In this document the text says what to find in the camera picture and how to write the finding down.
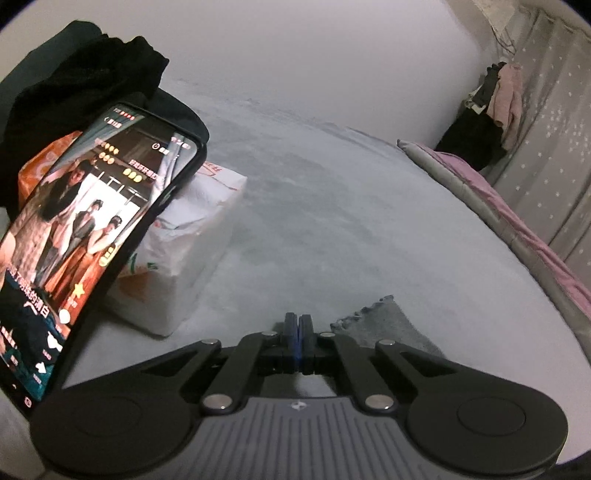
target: ribbed gray panel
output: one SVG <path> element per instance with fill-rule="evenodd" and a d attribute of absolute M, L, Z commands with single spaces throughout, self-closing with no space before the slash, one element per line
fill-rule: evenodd
<path fill-rule="evenodd" d="M 294 408 L 303 402 L 306 406 Z M 423 458 L 398 424 L 348 398 L 252 398 L 208 417 L 183 451 L 136 480 L 466 480 Z"/>

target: orange package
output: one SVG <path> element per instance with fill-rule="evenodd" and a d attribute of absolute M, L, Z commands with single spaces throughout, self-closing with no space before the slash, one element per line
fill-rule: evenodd
<path fill-rule="evenodd" d="M 31 160 L 24 164 L 18 173 L 18 207 L 22 209 L 29 195 L 35 190 L 43 175 L 56 162 L 62 153 L 66 151 L 73 141 L 78 138 L 82 132 L 72 132 L 65 137 L 55 140 Z"/>

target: pink blanket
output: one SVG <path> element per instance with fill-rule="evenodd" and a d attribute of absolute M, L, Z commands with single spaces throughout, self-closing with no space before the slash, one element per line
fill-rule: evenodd
<path fill-rule="evenodd" d="M 422 145 L 420 148 L 461 178 L 489 207 L 497 211 L 553 272 L 554 278 L 568 297 L 591 319 L 591 292 L 574 276 L 558 255 L 509 208 L 496 190 L 461 158 L 447 153 L 435 152 Z"/>

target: curtain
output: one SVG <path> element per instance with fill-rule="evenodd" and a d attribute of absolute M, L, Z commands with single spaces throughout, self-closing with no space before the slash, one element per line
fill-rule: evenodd
<path fill-rule="evenodd" d="M 522 124 L 516 146 L 486 178 L 591 287 L 591 40 L 543 10 L 519 15 Z"/>

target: gray blanket edge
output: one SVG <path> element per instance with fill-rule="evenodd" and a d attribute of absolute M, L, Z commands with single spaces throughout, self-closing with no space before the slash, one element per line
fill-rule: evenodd
<path fill-rule="evenodd" d="M 571 300 L 542 258 L 521 239 L 517 231 L 466 182 L 439 163 L 419 145 L 398 140 L 398 147 L 431 178 L 447 188 L 509 247 L 562 315 L 591 364 L 591 320 Z"/>

